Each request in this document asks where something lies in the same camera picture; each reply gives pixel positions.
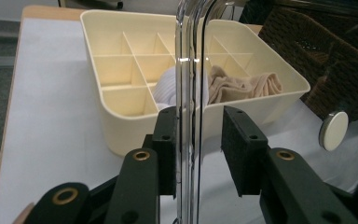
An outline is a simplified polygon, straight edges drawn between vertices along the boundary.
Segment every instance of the beige cloth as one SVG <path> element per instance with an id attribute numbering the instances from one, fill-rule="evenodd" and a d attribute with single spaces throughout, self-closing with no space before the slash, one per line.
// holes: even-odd
<path id="1" fill-rule="evenodd" d="M 229 77 L 219 66 L 214 65 L 208 78 L 208 104 L 275 95 L 282 92 L 282 84 L 274 73 L 256 77 Z"/>

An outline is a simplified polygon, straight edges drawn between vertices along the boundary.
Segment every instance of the wicker basket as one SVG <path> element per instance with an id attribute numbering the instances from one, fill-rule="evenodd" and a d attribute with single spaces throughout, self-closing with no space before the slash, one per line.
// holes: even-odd
<path id="1" fill-rule="evenodd" d="M 357 120 L 358 32 L 346 35 L 344 40 L 338 36 L 343 34 L 342 25 L 334 25 L 339 17 L 331 21 L 319 19 L 323 24 L 312 17 L 318 18 L 315 14 L 275 7 L 259 36 L 310 83 L 311 91 L 301 100 L 319 118 L 343 110 L 351 121 Z M 353 29 L 358 25 L 345 24 Z"/>

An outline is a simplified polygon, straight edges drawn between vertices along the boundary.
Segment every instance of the white wall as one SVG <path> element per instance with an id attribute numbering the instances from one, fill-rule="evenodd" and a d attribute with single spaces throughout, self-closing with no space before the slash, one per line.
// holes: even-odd
<path id="1" fill-rule="evenodd" d="M 20 21 L 22 9 L 29 5 L 58 6 L 58 0 L 0 0 L 0 21 Z"/>

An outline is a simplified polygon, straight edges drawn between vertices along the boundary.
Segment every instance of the screw hole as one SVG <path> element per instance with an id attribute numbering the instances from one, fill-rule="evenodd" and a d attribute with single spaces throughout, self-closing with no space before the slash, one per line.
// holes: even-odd
<path id="1" fill-rule="evenodd" d="M 288 151 L 279 151 L 277 152 L 277 156 L 286 161 L 291 161 L 295 158 L 295 155 L 293 155 L 293 153 Z"/>
<path id="2" fill-rule="evenodd" d="M 121 216 L 121 222 L 125 224 L 135 223 L 139 218 L 139 215 L 135 211 L 128 211 Z"/>
<path id="3" fill-rule="evenodd" d="M 146 151 L 139 151 L 132 155 L 136 161 L 145 161 L 149 159 L 150 153 Z"/>
<path id="4" fill-rule="evenodd" d="M 334 224 L 341 223 L 341 218 L 337 216 L 335 213 L 332 213 L 330 211 L 323 211 L 322 212 L 322 218 L 324 218 L 326 221 Z"/>
<path id="5" fill-rule="evenodd" d="M 67 204 L 77 197 L 78 191 L 74 188 L 65 188 L 57 191 L 53 196 L 53 203 L 57 205 Z"/>

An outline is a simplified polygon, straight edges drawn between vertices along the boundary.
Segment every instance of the white object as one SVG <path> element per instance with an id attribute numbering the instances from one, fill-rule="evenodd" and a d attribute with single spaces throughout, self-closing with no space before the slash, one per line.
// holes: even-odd
<path id="1" fill-rule="evenodd" d="M 174 16 L 90 10 L 81 15 L 107 145 L 118 155 L 142 146 L 153 133 L 158 106 L 152 97 L 161 74 L 175 66 Z M 207 105 L 204 138 L 220 134 L 223 105 L 245 110 L 258 124 L 277 119 L 310 85 L 247 26 L 209 21 L 206 74 L 219 65 L 232 77 L 274 72 L 283 93 Z"/>
<path id="2" fill-rule="evenodd" d="M 345 112 L 337 112 L 329 115 L 321 127 L 319 144 L 327 151 L 335 150 L 344 139 L 348 129 L 348 115 Z"/>

